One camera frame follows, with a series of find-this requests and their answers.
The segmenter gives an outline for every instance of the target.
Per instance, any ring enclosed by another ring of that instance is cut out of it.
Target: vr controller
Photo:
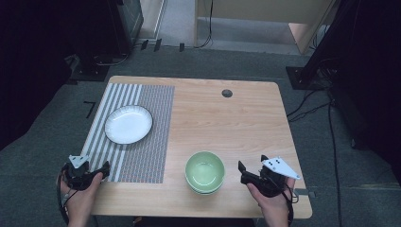
[[[88,188],[95,175],[99,172],[103,173],[103,179],[110,175],[110,164],[107,161],[103,167],[93,172],[89,171],[88,156],[70,156],[71,163],[66,164],[65,182],[72,189],[83,191]]]
[[[248,172],[241,161],[238,161],[238,170],[242,173],[241,183],[252,183],[265,197],[275,197],[285,191],[287,177],[301,179],[280,157],[269,159],[262,155],[261,162],[260,176]]]

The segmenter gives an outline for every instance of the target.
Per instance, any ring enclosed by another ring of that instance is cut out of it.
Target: wire
[[[132,52],[132,50],[133,50],[135,47],[140,46],[140,45],[141,45],[141,44],[135,44],[135,45],[132,47],[132,49],[130,50],[130,52]],[[96,65],[99,65],[99,66],[116,66],[116,65],[121,64],[122,62],[124,62],[124,61],[128,58],[129,55],[130,55],[130,54],[123,55],[123,56],[124,56],[124,59],[121,60],[121,61],[118,61],[118,62],[112,62],[112,63],[97,63]]]
[[[334,171],[335,171],[335,174],[336,174],[336,185],[337,185],[336,186],[336,188],[337,188],[337,210],[338,210],[338,213],[339,213],[339,224],[340,224],[340,227],[341,227],[342,226],[341,190],[340,190],[340,179],[339,179],[339,170],[338,170],[336,139],[335,139],[334,132],[333,132],[333,124],[331,122],[331,105],[328,105],[328,122],[330,124],[330,133],[331,133],[331,138],[332,138],[332,141],[333,141]]]
[[[68,197],[68,199],[65,201],[63,207],[65,207],[65,204],[67,204],[67,202],[68,202],[75,194],[77,194],[77,192],[78,192],[78,191],[76,190],[70,197]]]
[[[322,31],[322,37],[326,34],[327,27],[328,27],[328,25],[326,25],[324,27],[324,30]],[[309,47],[310,49],[316,50],[318,48],[318,45],[320,43],[318,38],[319,38],[318,37],[318,32],[316,32],[316,34],[315,34],[315,36],[313,37],[313,40],[312,40],[312,45]]]
[[[62,173],[63,173],[63,171],[65,169],[67,169],[67,165],[64,165],[62,167],[62,169],[60,170],[59,177],[57,178],[57,189],[56,189],[57,191],[56,191],[56,193],[57,193],[57,200],[58,200],[58,203],[59,203],[59,210],[61,212],[62,219],[64,220],[64,222],[66,224],[68,224],[69,219],[68,219],[67,213],[65,211],[65,207],[64,207],[65,203],[62,204],[62,202],[61,202],[61,177],[62,177]]]
[[[204,42],[204,44],[202,44],[200,46],[194,46],[194,48],[196,48],[196,49],[207,46],[209,44],[209,42],[212,40],[212,14],[213,14],[213,0],[212,0],[212,4],[210,6],[209,35],[207,36],[206,41]]]
[[[302,118],[306,117],[308,114],[315,113],[315,112],[318,111],[320,108],[323,108],[323,107],[329,105],[330,103],[331,103],[331,101],[328,102],[328,103],[325,103],[325,104],[323,104],[323,105],[320,105],[320,106],[318,106],[318,107],[316,107],[316,108],[313,108],[312,110],[309,110],[309,111],[307,111],[307,112],[299,113],[298,115],[296,115],[296,116],[294,116],[292,119],[290,119],[288,122],[295,122],[295,121],[297,121],[297,120],[299,120],[299,119],[302,119]]]
[[[284,199],[286,200],[286,204],[287,204],[287,208],[288,208],[288,226],[289,226],[289,225],[292,223],[292,221],[294,220],[294,209],[293,209],[293,207],[292,207],[292,204],[298,202],[298,200],[299,200],[298,196],[296,196],[296,197],[297,197],[297,201],[296,201],[296,202],[293,202],[294,195],[293,195],[293,193],[292,193],[291,188],[288,186],[288,184],[284,183],[283,187],[286,186],[286,187],[288,188],[289,194],[291,195],[291,200],[290,200],[290,199],[288,198],[288,196],[286,195],[286,192],[285,192],[286,189],[285,189],[285,188],[282,188],[282,187],[280,187],[279,185],[277,185],[277,183],[276,183],[269,175],[267,175],[267,174],[264,174],[264,178],[269,179],[269,181],[270,181],[271,183],[273,183],[274,186],[275,186],[278,190],[280,190],[281,195],[283,195]]]
[[[94,222],[94,224],[95,224],[95,227],[98,227],[99,224],[97,223],[97,218],[96,218],[96,216],[92,216],[92,220],[93,220],[93,222]]]
[[[304,105],[304,103],[306,102],[307,98],[308,98],[309,96],[311,96],[312,94],[314,94],[315,92],[318,92],[318,91],[322,91],[322,90],[314,90],[314,91],[312,91],[311,93],[309,93],[308,95],[304,96],[304,99],[302,100],[302,102],[301,102],[301,104],[298,106],[298,108],[295,109],[295,111],[293,111],[293,112],[287,114],[287,117],[289,117],[289,116],[295,114],[296,112],[298,112],[298,111],[301,109],[301,107]]]
[[[382,171],[380,174],[377,175],[377,177],[375,178],[375,182],[378,181],[378,179],[383,176],[385,173],[392,171],[391,168],[387,168],[386,170]]]

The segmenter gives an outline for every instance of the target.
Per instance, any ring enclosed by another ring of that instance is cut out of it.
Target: light green bowl
[[[201,151],[189,158],[185,167],[185,178],[191,188],[201,194],[217,191],[224,181],[224,164],[216,154]]]

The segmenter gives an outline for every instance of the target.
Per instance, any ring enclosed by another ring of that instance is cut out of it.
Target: wrist
[[[80,219],[71,218],[68,222],[68,227],[85,227],[88,219],[89,217]]]
[[[269,227],[288,227],[288,209],[262,209],[262,213]]]

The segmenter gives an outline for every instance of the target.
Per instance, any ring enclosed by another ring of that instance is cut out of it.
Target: human hand
[[[91,216],[92,207],[95,203],[96,191],[100,186],[103,173],[95,175],[91,185],[83,191],[76,191],[68,187],[65,181],[61,181],[62,194],[69,194],[70,199],[66,203],[68,210],[68,226],[83,227]]]
[[[293,188],[295,185],[295,179],[287,178],[287,185],[289,188]],[[281,227],[288,226],[288,207],[287,201],[282,194],[273,198],[263,196],[256,186],[252,183],[247,183],[247,187],[251,192],[253,198],[257,201],[258,205],[262,209],[263,217],[266,223],[270,227]],[[285,193],[290,199],[292,192],[287,188]]]

